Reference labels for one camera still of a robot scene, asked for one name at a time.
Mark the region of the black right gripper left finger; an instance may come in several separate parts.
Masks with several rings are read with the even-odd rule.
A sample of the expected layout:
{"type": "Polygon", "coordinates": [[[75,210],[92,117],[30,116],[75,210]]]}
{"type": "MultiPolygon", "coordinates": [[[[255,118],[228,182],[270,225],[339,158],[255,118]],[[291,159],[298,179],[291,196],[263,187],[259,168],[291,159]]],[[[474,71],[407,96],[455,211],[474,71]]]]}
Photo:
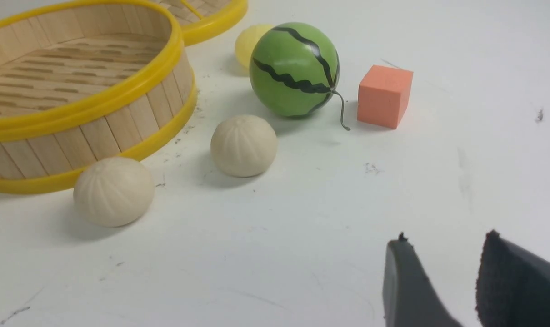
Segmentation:
{"type": "Polygon", "coordinates": [[[404,233],[386,245],[383,306],[386,327],[460,327],[448,312],[404,233]]]}

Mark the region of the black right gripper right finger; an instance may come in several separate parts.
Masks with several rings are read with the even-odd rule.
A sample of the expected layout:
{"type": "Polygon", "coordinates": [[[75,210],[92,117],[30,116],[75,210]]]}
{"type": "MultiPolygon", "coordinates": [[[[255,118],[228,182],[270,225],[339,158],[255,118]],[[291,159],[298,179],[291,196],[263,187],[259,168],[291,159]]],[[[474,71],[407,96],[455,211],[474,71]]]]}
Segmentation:
{"type": "Polygon", "coordinates": [[[550,262],[487,233],[476,282],[484,327],[550,327],[550,262]]]}

